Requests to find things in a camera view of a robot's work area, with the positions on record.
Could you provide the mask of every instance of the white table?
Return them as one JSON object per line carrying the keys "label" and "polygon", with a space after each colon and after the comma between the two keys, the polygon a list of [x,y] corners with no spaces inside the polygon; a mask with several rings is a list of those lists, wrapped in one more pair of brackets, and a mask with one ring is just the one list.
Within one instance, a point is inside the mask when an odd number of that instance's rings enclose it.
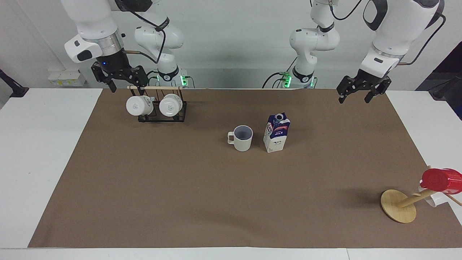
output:
{"label": "white table", "polygon": [[[0,259],[460,259],[459,249],[25,249],[101,89],[31,89],[0,110]],[[426,92],[388,91],[425,162],[462,170],[462,121]],[[462,223],[462,208],[450,201]]]}

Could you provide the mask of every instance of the brown table mat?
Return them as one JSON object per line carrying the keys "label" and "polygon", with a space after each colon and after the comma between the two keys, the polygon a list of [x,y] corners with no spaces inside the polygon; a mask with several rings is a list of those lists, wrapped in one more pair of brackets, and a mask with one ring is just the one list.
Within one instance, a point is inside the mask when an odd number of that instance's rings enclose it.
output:
{"label": "brown table mat", "polygon": [[[399,224],[380,194],[410,195],[426,164],[386,96],[333,90],[187,90],[185,123],[138,123],[130,92],[104,90],[29,247],[454,248],[451,208]],[[270,114],[292,124],[268,154]],[[247,124],[252,147],[226,134]]]}

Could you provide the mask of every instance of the milk carton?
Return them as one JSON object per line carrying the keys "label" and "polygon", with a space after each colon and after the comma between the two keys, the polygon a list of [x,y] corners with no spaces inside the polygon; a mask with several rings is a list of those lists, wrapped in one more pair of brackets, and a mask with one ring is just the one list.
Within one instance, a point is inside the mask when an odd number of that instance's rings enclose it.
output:
{"label": "milk carton", "polygon": [[266,125],[263,142],[265,143],[266,151],[269,153],[281,151],[287,139],[290,120],[285,113],[271,115]]}

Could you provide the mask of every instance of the black wire dish rack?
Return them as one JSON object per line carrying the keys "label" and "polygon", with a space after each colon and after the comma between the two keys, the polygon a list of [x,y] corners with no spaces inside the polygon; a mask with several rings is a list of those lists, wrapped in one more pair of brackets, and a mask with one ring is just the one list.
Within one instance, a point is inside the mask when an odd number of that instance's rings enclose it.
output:
{"label": "black wire dish rack", "polygon": [[[182,123],[186,119],[186,109],[187,109],[187,102],[184,101],[182,89],[180,87],[144,87],[144,88],[137,88],[135,86],[128,87],[133,96],[148,96],[152,97],[148,94],[149,92],[156,92],[154,96],[156,98],[155,101],[152,102],[154,105],[154,110],[151,114],[145,116],[138,116],[138,122],[146,123],[146,122],[174,122],[174,123]],[[178,112],[178,114],[174,115],[173,117],[164,116],[160,112],[160,101],[167,95],[167,94],[176,94],[181,98],[183,102],[183,108]]]}

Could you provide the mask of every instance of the white mug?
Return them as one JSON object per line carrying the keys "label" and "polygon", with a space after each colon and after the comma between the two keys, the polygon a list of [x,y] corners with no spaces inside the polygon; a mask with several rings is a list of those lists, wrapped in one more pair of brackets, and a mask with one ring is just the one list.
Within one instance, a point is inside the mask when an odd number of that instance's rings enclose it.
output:
{"label": "white mug", "polygon": [[126,108],[132,116],[145,116],[152,113],[154,105],[148,96],[133,96],[127,100]]}
{"label": "white mug", "polygon": [[234,129],[233,132],[228,133],[228,144],[233,144],[234,148],[239,152],[245,152],[250,149],[252,144],[252,137],[254,132],[246,125],[240,125]]}
{"label": "white mug", "polygon": [[168,94],[159,104],[160,112],[166,117],[176,116],[183,108],[183,101],[176,94]]}

